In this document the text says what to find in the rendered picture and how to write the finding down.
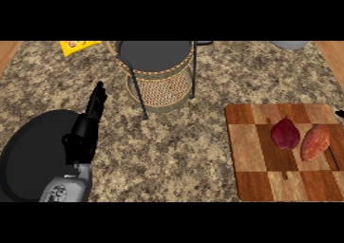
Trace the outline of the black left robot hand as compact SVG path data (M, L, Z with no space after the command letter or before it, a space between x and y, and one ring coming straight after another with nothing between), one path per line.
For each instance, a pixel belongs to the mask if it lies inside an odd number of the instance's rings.
M93 161L98 150L99 125L106 98L104 82L98 82L86 112L78 115L73 131L62 138L68 165L90 163Z

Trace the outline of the checkered wooden cutting board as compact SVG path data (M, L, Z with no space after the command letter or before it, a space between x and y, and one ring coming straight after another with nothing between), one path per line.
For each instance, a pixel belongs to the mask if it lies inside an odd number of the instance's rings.
M326 104L224 106L239 198L244 201L344 201L344 129ZM329 128L329 148L306 162L301 150L284 150L272 127L289 118L304 133Z

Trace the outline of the black round pan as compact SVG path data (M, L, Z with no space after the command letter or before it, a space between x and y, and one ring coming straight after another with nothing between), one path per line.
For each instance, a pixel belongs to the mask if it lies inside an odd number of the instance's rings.
M67 164L62 138L78 115L52 110L19 127L0 156L0 202L40 202L47 183L77 175L74 164Z

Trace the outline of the grey round container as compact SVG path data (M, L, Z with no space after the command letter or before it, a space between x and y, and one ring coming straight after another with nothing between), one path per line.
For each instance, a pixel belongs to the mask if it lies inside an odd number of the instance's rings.
M272 43L285 49L303 49L303 47L307 45L307 41L272 41Z

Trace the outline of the dark red sweet potato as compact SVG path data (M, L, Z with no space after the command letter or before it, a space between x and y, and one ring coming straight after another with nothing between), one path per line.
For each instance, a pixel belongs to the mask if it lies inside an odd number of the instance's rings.
M294 150L301 141L301 132L288 118L272 128L272 140L281 149Z

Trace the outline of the orange sweet potato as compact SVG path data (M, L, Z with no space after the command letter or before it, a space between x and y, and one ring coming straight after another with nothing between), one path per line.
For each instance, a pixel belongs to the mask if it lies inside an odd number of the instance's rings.
M312 161L329 148L329 128L319 124L306 133L301 143L301 160Z

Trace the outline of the tiered wicker basket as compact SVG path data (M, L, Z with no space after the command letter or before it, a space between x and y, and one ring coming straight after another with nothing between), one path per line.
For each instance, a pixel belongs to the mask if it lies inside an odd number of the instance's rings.
M127 74L127 89L149 112L168 113L195 98L196 53L213 41L106 41L121 70Z

